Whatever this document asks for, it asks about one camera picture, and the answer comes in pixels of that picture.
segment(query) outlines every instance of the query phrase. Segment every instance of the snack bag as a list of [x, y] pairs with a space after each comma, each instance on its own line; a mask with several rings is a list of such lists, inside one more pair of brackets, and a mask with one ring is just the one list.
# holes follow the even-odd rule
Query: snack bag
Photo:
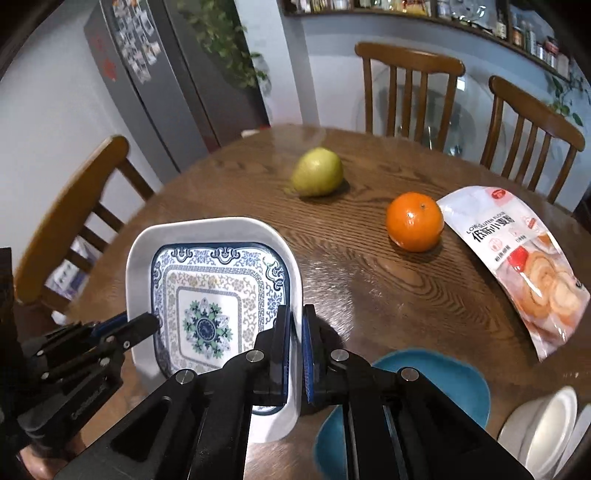
[[437, 202], [446, 223], [499, 281], [543, 360], [581, 321], [589, 292], [556, 239], [524, 202], [494, 187], [465, 187]]

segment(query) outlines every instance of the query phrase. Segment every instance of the refrigerator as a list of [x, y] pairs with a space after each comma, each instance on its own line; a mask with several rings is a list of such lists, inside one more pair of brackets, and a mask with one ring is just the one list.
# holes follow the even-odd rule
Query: refrigerator
[[[216, 53], [201, 47], [179, 3], [99, 0], [85, 25], [111, 98], [163, 183], [243, 130], [268, 125], [258, 86], [241, 88]], [[232, 0], [225, 10], [239, 22]]]

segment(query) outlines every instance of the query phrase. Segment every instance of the white ceramic dish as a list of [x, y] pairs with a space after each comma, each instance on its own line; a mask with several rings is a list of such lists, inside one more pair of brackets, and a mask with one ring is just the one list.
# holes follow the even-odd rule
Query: white ceramic dish
[[536, 480], [543, 479], [558, 463], [576, 416], [574, 389], [564, 387], [553, 395], [519, 406], [503, 425], [498, 442]]
[[149, 392], [164, 382], [163, 372], [203, 373], [252, 348], [287, 299], [295, 323], [288, 400], [279, 410], [253, 410], [249, 441], [289, 433], [300, 411], [294, 386], [301, 384], [303, 295], [296, 260], [275, 230], [240, 217], [152, 226], [131, 247], [125, 283], [129, 318], [154, 312], [163, 323], [160, 334], [132, 349]]
[[564, 449], [564, 453], [558, 462], [558, 466], [556, 467], [556, 471], [554, 475], [557, 475], [558, 472], [562, 470], [562, 467], [566, 465], [566, 462], [569, 461], [570, 457], [574, 453], [574, 451], [579, 446], [579, 443], [583, 439], [585, 433], [591, 426], [591, 404], [585, 405], [585, 408], [579, 414], [579, 418], [574, 424], [573, 433], [569, 438], [569, 442]]

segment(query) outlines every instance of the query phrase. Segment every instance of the green pear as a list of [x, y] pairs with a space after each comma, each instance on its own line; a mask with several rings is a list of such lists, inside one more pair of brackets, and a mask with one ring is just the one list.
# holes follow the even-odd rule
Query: green pear
[[313, 148], [295, 167], [291, 186], [301, 197], [328, 195], [343, 181], [343, 164], [339, 156], [326, 148]]

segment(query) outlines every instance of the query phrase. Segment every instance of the orange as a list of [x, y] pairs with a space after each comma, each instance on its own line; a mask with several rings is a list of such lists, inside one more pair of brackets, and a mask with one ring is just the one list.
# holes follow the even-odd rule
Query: orange
[[403, 193], [388, 207], [386, 229], [399, 247], [410, 252], [424, 252], [437, 245], [443, 230], [443, 215], [431, 197], [416, 192]]

